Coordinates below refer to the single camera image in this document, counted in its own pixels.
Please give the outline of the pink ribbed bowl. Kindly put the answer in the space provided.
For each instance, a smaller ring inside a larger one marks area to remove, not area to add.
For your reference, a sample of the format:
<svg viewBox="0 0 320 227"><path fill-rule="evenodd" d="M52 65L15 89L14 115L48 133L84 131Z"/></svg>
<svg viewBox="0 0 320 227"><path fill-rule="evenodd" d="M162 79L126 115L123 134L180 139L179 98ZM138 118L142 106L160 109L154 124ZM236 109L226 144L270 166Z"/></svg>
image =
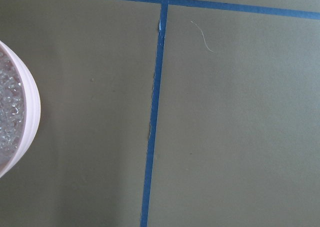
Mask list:
<svg viewBox="0 0 320 227"><path fill-rule="evenodd" d="M24 62L5 43L0 43L0 51L4 51L20 76L24 93L24 128L18 148L12 158L0 164L0 176L3 177L23 157L31 146L41 118L41 100L37 84Z"/></svg>

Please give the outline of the clear ice cubes pile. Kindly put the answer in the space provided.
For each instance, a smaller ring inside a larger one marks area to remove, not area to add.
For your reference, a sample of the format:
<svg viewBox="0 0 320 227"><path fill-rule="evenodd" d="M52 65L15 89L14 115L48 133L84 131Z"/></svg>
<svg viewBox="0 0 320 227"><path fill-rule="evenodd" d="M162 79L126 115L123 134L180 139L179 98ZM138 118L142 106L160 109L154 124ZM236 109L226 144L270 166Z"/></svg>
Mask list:
<svg viewBox="0 0 320 227"><path fill-rule="evenodd" d="M18 149L25 126L25 97L21 78L4 50L0 52L0 164Z"/></svg>

